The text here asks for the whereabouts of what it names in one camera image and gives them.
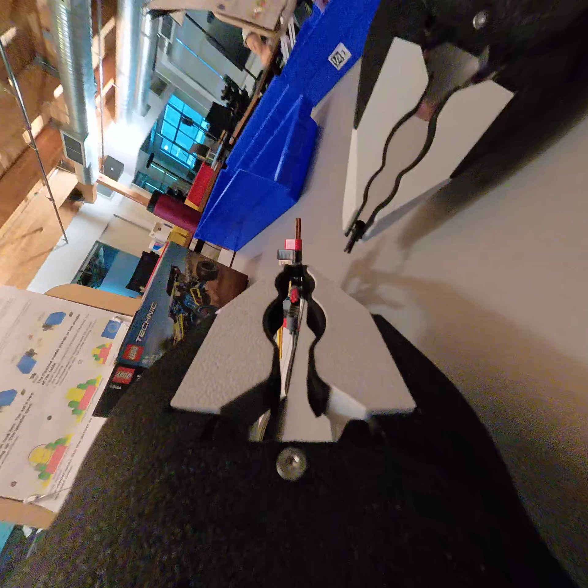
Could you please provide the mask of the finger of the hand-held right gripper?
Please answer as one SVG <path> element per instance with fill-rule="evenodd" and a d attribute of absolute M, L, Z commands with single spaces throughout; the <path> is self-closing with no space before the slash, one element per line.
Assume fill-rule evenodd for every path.
<path fill-rule="evenodd" d="M 368 40 L 361 59 L 342 208 L 346 237 L 367 212 L 369 191 L 385 166 L 393 134 L 415 112 L 429 85 L 423 49 L 398 36 Z"/>
<path fill-rule="evenodd" d="M 374 238 L 388 228 L 402 206 L 448 184 L 513 97 L 513 92 L 490 79 L 452 92 L 429 121 L 427 137 L 415 160 L 399 171 L 389 195 L 365 222 L 362 239 Z"/>

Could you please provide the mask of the black lego pin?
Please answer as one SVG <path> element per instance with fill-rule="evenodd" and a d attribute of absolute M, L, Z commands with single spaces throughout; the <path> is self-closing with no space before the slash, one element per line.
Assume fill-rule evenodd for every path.
<path fill-rule="evenodd" d="M 356 220 L 350 227 L 349 231 L 346 233 L 348 236 L 348 241 L 345 245 L 344 252 L 346 254 L 350 254 L 357 244 L 364 235 L 366 224 L 361 220 Z"/>

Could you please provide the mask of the blue plastic bin with tag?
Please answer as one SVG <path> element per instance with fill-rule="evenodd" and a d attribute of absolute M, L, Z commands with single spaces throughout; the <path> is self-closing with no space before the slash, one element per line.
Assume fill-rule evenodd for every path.
<path fill-rule="evenodd" d="M 280 75 L 312 104 L 334 88 L 361 58 L 380 1 L 329 1 L 302 26 Z"/>

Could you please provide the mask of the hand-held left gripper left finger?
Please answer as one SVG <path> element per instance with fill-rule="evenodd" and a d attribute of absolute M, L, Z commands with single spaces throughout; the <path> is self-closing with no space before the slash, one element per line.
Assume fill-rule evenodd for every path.
<path fill-rule="evenodd" d="M 266 440 L 283 441 L 279 279 L 256 281 L 215 315 L 171 401 L 185 413 L 212 416 L 251 433 L 268 413 Z"/>

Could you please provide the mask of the toy car set box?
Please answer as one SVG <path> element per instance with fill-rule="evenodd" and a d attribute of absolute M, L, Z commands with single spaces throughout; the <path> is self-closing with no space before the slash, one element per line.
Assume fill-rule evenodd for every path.
<path fill-rule="evenodd" d="M 109 416 L 144 371 L 246 290 L 247 284 L 244 273 L 169 243 L 151 274 L 93 416 Z"/>

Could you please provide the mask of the instruction poster on cardboard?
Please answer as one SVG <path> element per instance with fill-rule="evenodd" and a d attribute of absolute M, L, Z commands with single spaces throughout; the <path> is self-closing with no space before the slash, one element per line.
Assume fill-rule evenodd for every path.
<path fill-rule="evenodd" d="M 1 286 L 1 523 L 55 519 L 105 422 L 93 413 L 138 306 L 84 286 Z"/>

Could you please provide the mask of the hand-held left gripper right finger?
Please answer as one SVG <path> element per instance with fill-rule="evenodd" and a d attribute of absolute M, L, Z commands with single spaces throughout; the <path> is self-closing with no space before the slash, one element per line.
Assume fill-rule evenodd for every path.
<path fill-rule="evenodd" d="M 338 440 L 352 420 L 409 415 L 416 402 L 371 313 L 305 268 L 299 332 L 299 439 Z"/>

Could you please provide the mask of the dark red tumbler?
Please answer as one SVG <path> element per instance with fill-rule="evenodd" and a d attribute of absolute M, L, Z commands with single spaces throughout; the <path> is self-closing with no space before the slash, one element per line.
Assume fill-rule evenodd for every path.
<path fill-rule="evenodd" d="M 192 235 L 196 233 L 202 213 L 184 202 L 155 190 L 146 209 L 159 219 L 183 229 Z"/>

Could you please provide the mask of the small lego assembly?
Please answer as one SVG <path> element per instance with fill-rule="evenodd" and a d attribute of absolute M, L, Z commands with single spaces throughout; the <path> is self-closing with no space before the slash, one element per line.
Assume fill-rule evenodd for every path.
<path fill-rule="evenodd" d="M 284 247 L 277 252 L 277 260 L 281 269 L 302 265 L 302 221 L 296 218 L 295 237 L 286 239 Z M 282 302 L 282 326 L 275 335 L 278 345 L 281 372 L 281 400 L 285 399 L 292 377 L 296 347 L 302 326 L 302 315 L 305 300 L 302 298 L 303 280 L 299 276 L 290 276 L 285 298 Z"/>

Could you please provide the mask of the silver ventilation duct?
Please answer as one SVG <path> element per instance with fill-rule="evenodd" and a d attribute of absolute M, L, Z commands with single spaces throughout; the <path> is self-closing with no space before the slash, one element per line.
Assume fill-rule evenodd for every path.
<path fill-rule="evenodd" d="M 48 1 L 48 6 L 67 114 L 60 128 L 62 143 L 78 182 L 90 186 L 99 174 L 91 1 Z"/>

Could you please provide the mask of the red plastic bin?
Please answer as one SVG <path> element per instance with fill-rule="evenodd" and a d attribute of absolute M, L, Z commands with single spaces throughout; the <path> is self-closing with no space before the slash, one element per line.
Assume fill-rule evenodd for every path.
<path fill-rule="evenodd" d="M 187 193 L 185 204 L 198 212 L 204 212 L 216 181 L 217 171 L 210 164 L 202 163 Z"/>

